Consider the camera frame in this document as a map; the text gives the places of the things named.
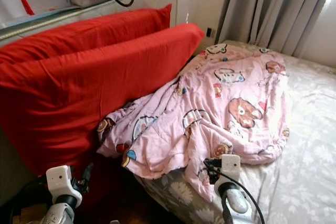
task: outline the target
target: pink blanket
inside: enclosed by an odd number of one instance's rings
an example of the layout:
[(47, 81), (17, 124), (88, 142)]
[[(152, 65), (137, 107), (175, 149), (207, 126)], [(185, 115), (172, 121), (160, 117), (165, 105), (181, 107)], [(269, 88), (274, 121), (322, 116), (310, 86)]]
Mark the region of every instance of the pink blanket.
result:
[(205, 158), (233, 153), (242, 163), (263, 164), (281, 154), (288, 77), (281, 54), (251, 55), (226, 44), (207, 48), (183, 72), (109, 114), (98, 127), (98, 153), (123, 153), (122, 166), (147, 179), (186, 167), (186, 179), (211, 201)]

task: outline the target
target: curtain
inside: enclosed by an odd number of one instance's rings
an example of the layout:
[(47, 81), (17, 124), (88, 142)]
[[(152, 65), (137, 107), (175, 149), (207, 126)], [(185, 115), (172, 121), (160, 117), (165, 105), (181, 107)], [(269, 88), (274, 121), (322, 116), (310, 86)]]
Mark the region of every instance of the curtain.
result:
[(216, 42), (248, 42), (287, 55), (298, 55), (326, 0), (228, 0)]

